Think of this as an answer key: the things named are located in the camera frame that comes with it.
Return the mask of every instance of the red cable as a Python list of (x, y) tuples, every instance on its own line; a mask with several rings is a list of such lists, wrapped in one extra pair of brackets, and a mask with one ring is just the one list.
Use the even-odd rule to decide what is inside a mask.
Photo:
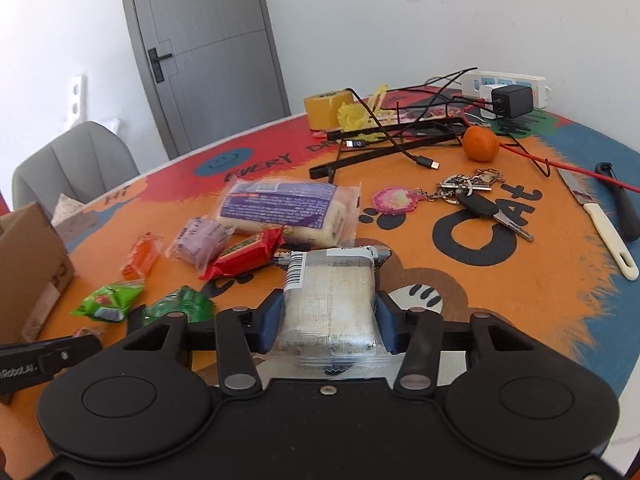
[(536, 160), (538, 162), (542, 162), (543, 164), (548, 164), (555, 168), (560, 168), (561, 170), (573, 171), (574, 173), (589, 175), (589, 176), (592, 176), (593, 178), (597, 178), (598, 180), (602, 180), (604, 182), (611, 182), (612, 184), (616, 184), (617, 186), (628, 189), (629, 191), (633, 191), (634, 193), (640, 193), (640, 187), (631, 186), (630, 184), (625, 184), (624, 182), (620, 182), (619, 180), (616, 180), (615, 178), (611, 178), (610, 176), (600, 175), (595, 173), (594, 171), (584, 170), (583, 168), (578, 168), (577, 166), (569, 166), (567, 164), (562, 164), (561, 162), (554, 162), (552, 160), (547, 160), (546, 158), (542, 158), (540, 156), (530, 155), (529, 153), (521, 152), (503, 143), (500, 143), (500, 146), (505, 150), (507, 150), (508, 152), (515, 153), (516, 155), (524, 156), (526, 158), (530, 158), (531, 160)]

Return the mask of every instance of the black handle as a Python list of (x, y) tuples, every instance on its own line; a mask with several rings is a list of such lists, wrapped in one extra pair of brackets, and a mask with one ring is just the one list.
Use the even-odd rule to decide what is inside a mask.
[[(596, 166), (595, 171), (597, 174), (613, 177), (611, 170), (610, 162), (601, 162)], [(640, 238), (640, 218), (638, 218), (636, 208), (631, 203), (625, 189), (612, 182), (600, 182), (609, 189), (616, 203), (620, 236), (627, 242), (638, 240)]]
[(162, 81), (164, 81), (164, 74), (162, 73), (162, 67), (160, 66), (160, 62), (163, 59), (169, 59), (174, 55), (169, 53), (169, 54), (163, 54), (162, 56), (158, 56), (158, 50), (155, 47), (150, 48), (148, 50), (148, 54), (149, 54), (149, 62), (151, 63), (151, 70), (154, 71), (154, 77), (156, 78), (156, 83), (161, 83)]

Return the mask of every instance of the gray chair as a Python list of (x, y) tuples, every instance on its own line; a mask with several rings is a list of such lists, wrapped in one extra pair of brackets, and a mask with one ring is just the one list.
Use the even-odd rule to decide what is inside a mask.
[(16, 168), (14, 208), (39, 202), (51, 218), (60, 193), (88, 203), (139, 174), (125, 143), (104, 126), (87, 121)]

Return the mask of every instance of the pillow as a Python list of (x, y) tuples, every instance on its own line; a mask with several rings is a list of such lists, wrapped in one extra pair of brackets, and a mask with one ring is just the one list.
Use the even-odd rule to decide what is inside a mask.
[(61, 224), (67, 218), (71, 218), (77, 212), (84, 207), (82, 202), (69, 198), (63, 193), (60, 193), (60, 198), (56, 204), (56, 210), (53, 212), (53, 218), (51, 219), (51, 225), (53, 227)]

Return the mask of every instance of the power strip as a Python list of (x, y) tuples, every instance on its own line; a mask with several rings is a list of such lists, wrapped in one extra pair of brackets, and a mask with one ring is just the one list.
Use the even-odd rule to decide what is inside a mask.
[(489, 70), (473, 70), (460, 76), (462, 95), (480, 98), (482, 85), (523, 85), (530, 86), (533, 92), (533, 107), (546, 108), (551, 99), (551, 88), (546, 86), (546, 78), (537, 75), (510, 74), (507, 72), (491, 72)]
[(497, 116), (496, 114), (490, 112), (489, 110), (493, 110), (494, 107), (493, 105), (490, 105), (488, 103), (492, 102), (492, 98), (491, 98), (491, 92), (494, 90), (494, 88), (500, 88), (502, 86), (506, 86), (503, 84), (499, 84), (499, 85), (480, 85), (480, 98), (484, 99), (484, 102), (487, 103), (485, 104), (485, 108), (480, 108), (480, 115), (482, 115), (482, 117), (487, 118), (487, 119), (495, 119)]

